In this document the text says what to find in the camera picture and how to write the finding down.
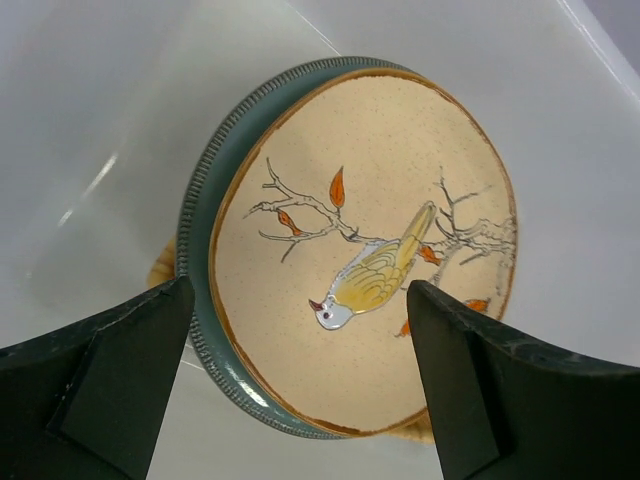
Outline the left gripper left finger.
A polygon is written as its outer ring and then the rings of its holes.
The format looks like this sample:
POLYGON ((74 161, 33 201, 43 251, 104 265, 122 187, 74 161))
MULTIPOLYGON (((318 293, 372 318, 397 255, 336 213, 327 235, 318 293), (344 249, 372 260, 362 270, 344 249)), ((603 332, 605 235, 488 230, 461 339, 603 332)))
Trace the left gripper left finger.
POLYGON ((194 300, 178 277, 3 348, 2 478, 146 478, 194 300))

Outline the woven bamboo triangular plate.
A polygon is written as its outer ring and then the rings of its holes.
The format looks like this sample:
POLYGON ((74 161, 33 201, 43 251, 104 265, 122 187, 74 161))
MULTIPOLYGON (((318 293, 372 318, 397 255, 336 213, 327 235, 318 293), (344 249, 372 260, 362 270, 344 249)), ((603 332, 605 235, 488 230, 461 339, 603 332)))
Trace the woven bamboo triangular plate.
MULTIPOLYGON (((175 276, 175 237, 172 237, 155 260, 147 276, 149 288, 158 286, 175 276)), ((434 435, 428 413, 420 414, 416 420, 385 432, 404 440, 423 444, 434 444, 434 435)))

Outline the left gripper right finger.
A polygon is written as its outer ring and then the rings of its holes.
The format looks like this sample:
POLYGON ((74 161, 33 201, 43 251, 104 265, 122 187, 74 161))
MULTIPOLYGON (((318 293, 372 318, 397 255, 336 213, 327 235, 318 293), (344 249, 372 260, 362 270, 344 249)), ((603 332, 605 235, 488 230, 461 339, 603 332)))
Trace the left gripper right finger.
POLYGON ((549 344, 413 281, 407 310, 447 479, 635 479, 639 371, 549 344))

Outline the cream bird pattern plate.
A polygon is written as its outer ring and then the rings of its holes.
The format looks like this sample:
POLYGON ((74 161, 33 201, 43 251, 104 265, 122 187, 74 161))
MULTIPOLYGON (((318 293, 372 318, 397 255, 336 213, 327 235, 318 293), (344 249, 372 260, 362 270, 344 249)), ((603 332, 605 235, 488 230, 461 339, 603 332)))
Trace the cream bird pattern plate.
POLYGON ((516 256, 513 188, 482 128, 432 82, 378 68, 328 81, 266 130, 221 203, 208 280, 277 405, 369 436, 426 413, 409 284, 498 319, 516 256))

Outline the teal round plate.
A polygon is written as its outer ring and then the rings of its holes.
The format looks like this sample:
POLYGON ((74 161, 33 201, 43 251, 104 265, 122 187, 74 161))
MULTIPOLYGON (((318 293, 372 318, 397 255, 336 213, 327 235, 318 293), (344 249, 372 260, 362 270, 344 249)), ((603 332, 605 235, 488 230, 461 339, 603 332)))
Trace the teal round plate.
POLYGON ((175 272, 195 290, 188 339, 210 379, 238 408, 283 433, 316 440, 351 436, 345 428, 314 424, 288 412, 251 376, 224 332, 210 289, 211 232, 224 196, 242 160, 259 138, 297 101, 330 82, 365 71, 408 73, 408 68, 372 57, 346 56, 307 62, 257 87, 222 121, 197 162, 185 192, 175 237, 175 272))

